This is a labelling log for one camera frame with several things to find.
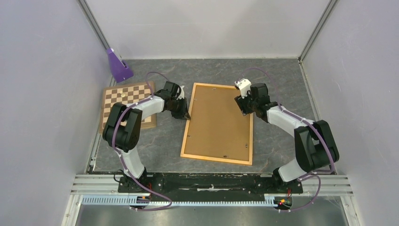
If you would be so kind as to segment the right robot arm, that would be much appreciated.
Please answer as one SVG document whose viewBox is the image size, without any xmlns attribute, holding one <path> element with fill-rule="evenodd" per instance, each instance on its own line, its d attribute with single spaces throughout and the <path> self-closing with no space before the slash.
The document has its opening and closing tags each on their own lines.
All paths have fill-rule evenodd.
<svg viewBox="0 0 399 226">
<path fill-rule="evenodd" d="M 294 138 L 295 158 L 276 168 L 272 174 L 271 184 L 275 191 L 284 192 L 295 180 L 335 170 L 340 155 L 326 121 L 300 117 L 279 102 L 271 101 L 264 83 L 252 84 L 247 79 L 241 79 L 235 82 L 235 88 L 240 94 L 234 100 L 243 115 L 254 113 L 256 117 L 279 127 Z"/>
</svg>

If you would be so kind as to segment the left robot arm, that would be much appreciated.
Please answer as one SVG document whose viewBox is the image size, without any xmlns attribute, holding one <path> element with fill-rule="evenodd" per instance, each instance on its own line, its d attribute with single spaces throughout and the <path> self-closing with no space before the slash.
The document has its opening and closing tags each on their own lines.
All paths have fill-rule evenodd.
<svg viewBox="0 0 399 226">
<path fill-rule="evenodd" d="M 145 167 L 141 163 L 137 144 L 144 118 L 164 111 L 175 119 L 190 120 L 187 98 L 183 86 L 166 81 L 164 88 L 152 92 L 147 98 L 133 104 L 116 103 L 103 129 L 103 140 L 117 153 L 123 172 L 129 176 L 129 185 L 136 192 L 147 188 L 148 180 L 142 176 Z"/>
</svg>

